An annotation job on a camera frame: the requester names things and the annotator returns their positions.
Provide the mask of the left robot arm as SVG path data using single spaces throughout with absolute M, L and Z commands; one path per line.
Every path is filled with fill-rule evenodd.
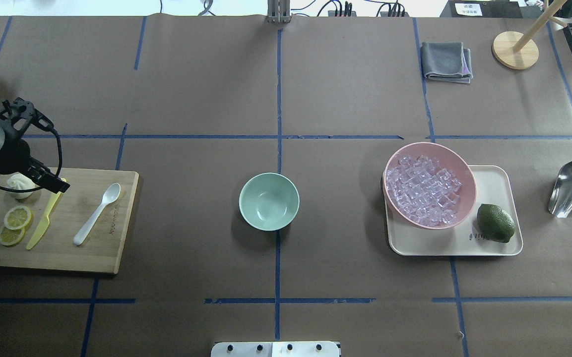
M 52 173 L 41 161 L 30 156 L 30 147 L 23 136 L 30 126 L 50 132 L 57 141 L 59 164 Z M 64 193 L 70 184 L 59 177 L 62 169 L 61 137 L 53 122 L 32 102 L 18 97 L 12 102 L 3 100 L 0 109 L 0 175 L 23 174 L 36 185 L 32 189 L 11 189 L 0 186 L 0 190 L 11 193 L 34 192 L 46 189 L 52 193 Z

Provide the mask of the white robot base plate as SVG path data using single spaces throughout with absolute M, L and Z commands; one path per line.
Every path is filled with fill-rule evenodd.
M 340 357 L 340 343 L 333 341 L 220 342 L 211 357 Z

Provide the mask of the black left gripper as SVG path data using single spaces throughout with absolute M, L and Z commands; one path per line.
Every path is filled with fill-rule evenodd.
M 66 192 L 70 183 L 51 172 L 41 161 L 30 156 L 30 147 L 22 139 L 31 125 L 49 131 L 49 119 L 28 100 L 18 97 L 2 101 L 0 129 L 3 143 L 0 148 L 0 174 L 21 173 L 38 187 L 52 193 Z

